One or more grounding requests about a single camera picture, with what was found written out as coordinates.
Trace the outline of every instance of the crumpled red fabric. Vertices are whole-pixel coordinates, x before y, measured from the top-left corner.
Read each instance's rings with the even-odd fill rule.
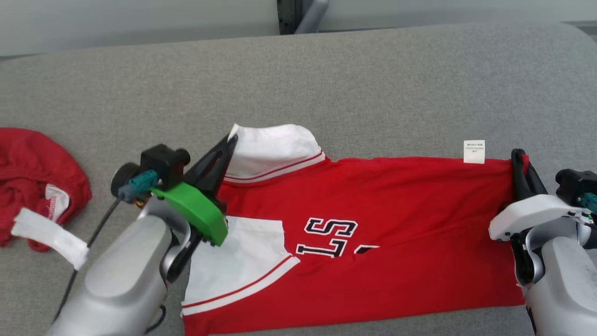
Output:
[[[46,187],[54,185],[70,202],[56,222],[64,226],[91,199],[87,176],[60,145],[40,132],[0,128],[0,246],[12,239],[14,217],[22,207],[50,217],[53,204]],[[50,247],[28,240],[29,247],[47,252]]]

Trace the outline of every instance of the white wall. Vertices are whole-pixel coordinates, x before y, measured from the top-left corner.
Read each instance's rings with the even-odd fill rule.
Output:
[[[597,20],[597,0],[330,0],[321,29]],[[0,56],[277,35],[276,0],[0,0]]]

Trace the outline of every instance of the gray fabric surface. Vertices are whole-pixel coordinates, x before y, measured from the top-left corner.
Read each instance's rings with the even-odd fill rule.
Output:
[[[9,60],[0,63],[0,126],[43,132],[79,161],[94,197],[69,228],[88,239],[113,201],[108,183],[122,163],[160,142],[198,158],[234,122],[303,125],[332,159],[461,157],[463,140],[486,139],[491,158],[524,148],[553,192],[558,170],[597,170],[596,92],[597,45],[570,26],[430,26]],[[91,260],[137,212],[117,209]],[[0,334],[41,334],[70,270],[55,252],[38,254],[24,241],[4,248]],[[171,288],[154,335],[183,335],[186,277]],[[254,335],[531,333],[524,308],[507,307]]]

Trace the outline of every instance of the black cable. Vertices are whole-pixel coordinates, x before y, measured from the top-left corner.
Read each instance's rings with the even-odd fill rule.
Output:
[[[124,195],[121,194],[114,201],[114,203],[112,203],[112,206],[110,207],[110,209],[108,209],[108,211],[106,211],[106,214],[101,219],[95,232],[93,232],[93,235],[91,235],[91,238],[89,239],[89,242],[87,243],[87,248],[91,248],[91,245],[96,240],[97,236],[100,234],[100,231],[104,227],[106,222],[108,221],[108,218],[110,218],[110,215],[112,215],[112,212],[114,212],[114,210],[116,209],[116,207],[118,206],[120,201],[122,201],[123,198],[124,198]],[[70,276],[69,284],[66,286],[66,292],[64,292],[64,296],[62,297],[62,301],[60,302],[60,306],[58,307],[58,311],[56,312],[56,315],[54,316],[54,320],[52,320],[52,323],[56,322],[56,320],[58,319],[58,316],[60,316],[60,312],[62,311],[62,308],[64,307],[64,305],[66,304],[66,301],[69,298],[70,290],[72,289],[73,284],[75,283],[75,278],[78,273],[79,272],[77,270],[75,270],[75,271],[73,271],[73,274]]]
[[[162,322],[166,318],[166,306],[160,305],[159,308],[162,310],[162,316],[159,317],[159,320],[157,322],[155,322],[152,326],[145,330],[145,335],[149,334],[150,332],[154,331],[155,328],[159,327],[159,325],[162,324]]]

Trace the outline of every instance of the clothing tag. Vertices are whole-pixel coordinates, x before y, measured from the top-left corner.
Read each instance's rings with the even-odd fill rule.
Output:
[[[87,243],[46,217],[22,208],[14,218],[13,236],[36,240],[55,249],[66,258],[75,270],[87,261]]]
[[[464,163],[485,163],[485,140],[464,141]]]

